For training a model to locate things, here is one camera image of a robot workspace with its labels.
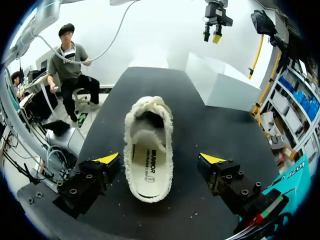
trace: gray shirt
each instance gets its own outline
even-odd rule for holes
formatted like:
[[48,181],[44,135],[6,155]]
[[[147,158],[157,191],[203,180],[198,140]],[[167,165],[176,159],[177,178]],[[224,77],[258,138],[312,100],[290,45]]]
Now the gray shirt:
[[[83,62],[88,58],[86,51],[80,44],[72,43],[72,48],[75,50],[75,54],[74,57],[69,58],[69,60]],[[59,54],[63,55],[61,51],[61,48],[57,50]],[[81,65],[65,62],[54,54],[50,59],[47,74],[53,76],[57,73],[62,84],[66,82],[76,82],[82,74]]]

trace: black work surface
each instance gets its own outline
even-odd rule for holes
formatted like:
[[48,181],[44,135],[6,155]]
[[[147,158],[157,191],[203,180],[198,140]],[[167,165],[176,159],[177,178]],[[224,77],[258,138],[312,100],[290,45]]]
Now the black work surface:
[[79,160],[124,148],[125,116],[144,96],[160,96],[173,114],[173,182],[158,203],[144,203],[119,176],[78,220],[109,234],[134,239],[222,240],[237,226],[219,196],[213,197],[197,171],[200,152],[241,164],[244,174],[266,188],[278,175],[269,144],[249,112],[205,106],[183,71],[132,67],[116,83],[96,116]]

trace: man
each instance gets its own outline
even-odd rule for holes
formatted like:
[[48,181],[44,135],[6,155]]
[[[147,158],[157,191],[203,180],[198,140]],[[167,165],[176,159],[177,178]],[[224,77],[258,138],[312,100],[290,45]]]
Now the man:
[[16,95],[19,101],[25,97],[25,88],[18,87],[20,85],[20,71],[16,71],[11,75],[11,80],[13,83],[13,93]]
[[[61,39],[61,47],[57,52],[71,61],[84,62],[90,60],[84,48],[80,44],[71,41],[74,32],[75,26],[71,23],[64,25],[59,30],[58,34]],[[89,61],[84,65],[90,66],[91,62]],[[80,64],[66,62],[54,54],[50,59],[47,71],[47,81],[52,93],[56,92],[56,85],[54,83],[54,75],[56,73],[61,81],[61,94],[65,110],[71,120],[77,122],[75,101],[72,98],[73,91],[82,88],[88,90],[91,94],[90,105],[97,106],[99,104],[100,83],[93,77],[83,75]]]

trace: slipper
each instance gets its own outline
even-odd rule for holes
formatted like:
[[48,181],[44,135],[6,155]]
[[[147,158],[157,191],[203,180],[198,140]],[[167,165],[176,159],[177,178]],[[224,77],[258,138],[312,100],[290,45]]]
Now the slipper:
[[173,116],[159,96],[140,98],[125,117],[124,167],[132,194],[156,203],[171,189]]

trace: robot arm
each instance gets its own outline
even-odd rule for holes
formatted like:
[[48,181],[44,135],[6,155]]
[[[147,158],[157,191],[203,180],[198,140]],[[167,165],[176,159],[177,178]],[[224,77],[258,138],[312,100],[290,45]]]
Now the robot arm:
[[208,21],[205,23],[203,32],[204,41],[208,42],[210,36],[210,27],[216,25],[213,33],[213,42],[217,44],[222,37],[222,26],[231,27],[233,20],[226,16],[226,9],[228,7],[228,0],[205,0],[208,6],[205,9],[205,18]]
[[27,52],[35,37],[58,20],[61,4],[79,1],[83,0],[42,0],[37,7],[35,17],[26,26],[15,46],[8,51],[4,64],[8,66],[14,60],[21,58]]

